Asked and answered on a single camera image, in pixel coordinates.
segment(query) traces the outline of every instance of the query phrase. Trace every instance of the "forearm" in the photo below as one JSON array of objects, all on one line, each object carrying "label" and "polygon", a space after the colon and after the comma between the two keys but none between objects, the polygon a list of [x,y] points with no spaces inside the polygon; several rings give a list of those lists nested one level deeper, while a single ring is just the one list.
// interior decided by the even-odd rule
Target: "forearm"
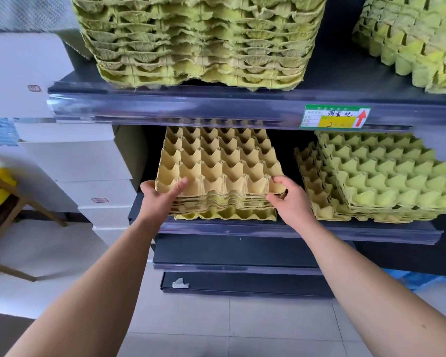
[{"label": "forearm", "polygon": [[132,224],[6,357],[115,356],[134,312],[155,233],[151,221]]},{"label": "forearm", "polygon": [[446,317],[320,223],[297,231],[374,356],[446,356]]}]

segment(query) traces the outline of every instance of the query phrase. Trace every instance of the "wooden chair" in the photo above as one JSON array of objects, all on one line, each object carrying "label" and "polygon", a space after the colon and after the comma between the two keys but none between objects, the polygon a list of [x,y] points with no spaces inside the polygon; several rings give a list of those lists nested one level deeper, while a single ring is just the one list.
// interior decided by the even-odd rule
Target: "wooden chair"
[{"label": "wooden chair", "polygon": [[[10,196],[6,201],[0,206],[0,238],[5,233],[5,230],[13,223],[14,219],[17,217],[18,213],[23,209],[25,205],[30,205],[36,210],[43,213],[45,216],[51,220],[59,223],[61,226],[66,227],[66,222],[58,219],[53,213],[50,213],[41,204],[36,201],[25,197],[21,194],[17,188],[8,184],[7,182],[0,179],[0,187],[5,189],[10,193]],[[19,270],[4,266],[0,264],[0,272],[15,276],[21,279],[26,279],[31,282],[36,281],[36,277],[30,276],[27,273],[20,272]]]}]

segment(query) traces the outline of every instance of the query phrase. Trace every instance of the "hand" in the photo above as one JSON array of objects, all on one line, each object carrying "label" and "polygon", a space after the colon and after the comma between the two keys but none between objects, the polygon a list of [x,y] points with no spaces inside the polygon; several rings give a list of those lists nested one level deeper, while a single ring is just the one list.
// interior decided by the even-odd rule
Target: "hand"
[{"label": "hand", "polygon": [[284,185],[288,193],[284,199],[280,199],[275,194],[268,194],[266,199],[274,205],[288,226],[301,233],[301,229],[311,227],[314,223],[317,223],[310,206],[309,197],[302,186],[283,175],[273,177],[273,181]]},{"label": "hand", "polygon": [[155,180],[147,180],[140,185],[143,191],[143,201],[137,220],[145,220],[146,225],[158,232],[162,223],[167,219],[172,203],[188,186],[188,179],[183,178],[173,189],[165,194],[155,190]]}]

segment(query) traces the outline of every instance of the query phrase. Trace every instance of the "right hand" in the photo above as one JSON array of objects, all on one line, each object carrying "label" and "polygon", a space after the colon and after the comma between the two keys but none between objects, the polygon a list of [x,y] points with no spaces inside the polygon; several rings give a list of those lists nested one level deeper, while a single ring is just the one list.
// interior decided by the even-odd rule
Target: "right hand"
[{"label": "right hand", "polygon": [[284,175],[273,177],[273,181],[284,185],[287,188],[287,195],[284,199],[280,199],[274,194],[268,194],[266,199],[274,205],[288,226],[300,233],[301,228],[317,223],[309,197],[302,186]]}]

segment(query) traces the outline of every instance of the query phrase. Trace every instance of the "finger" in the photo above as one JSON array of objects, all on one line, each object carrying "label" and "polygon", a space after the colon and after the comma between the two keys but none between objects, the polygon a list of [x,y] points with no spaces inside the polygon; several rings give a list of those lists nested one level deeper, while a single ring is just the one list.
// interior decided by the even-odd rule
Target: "finger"
[{"label": "finger", "polygon": [[168,197],[172,199],[172,201],[177,198],[188,186],[188,178],[185,177],[180,180],[176,186],[172,188],[171,191],[167,193]]},{"label": "finger", "polygon": [[300,187],[295,181],[293,181],[291,178],[285,176],[285,175],[278,175],[276,177],[273,177],[274,183],[281,183],[284,185],[288,191],[294,190],[298,187]]},{"label": "finger", "polygon": [[268,201],[270,201],[271,204],[273,204],[273,206],[275,206],[276,208],[278,208],[278,206],[281,205],[281,203],[284,203],[281,199],[279,199],[279,197],[275,194],[268,194],[266,196],[266,199]]},{"label": "finger", "polygon": [[157,194],[155,191],[155,180],[147,180],[141,183],[140,190],[143,192],[143,195],[147,194]]}]

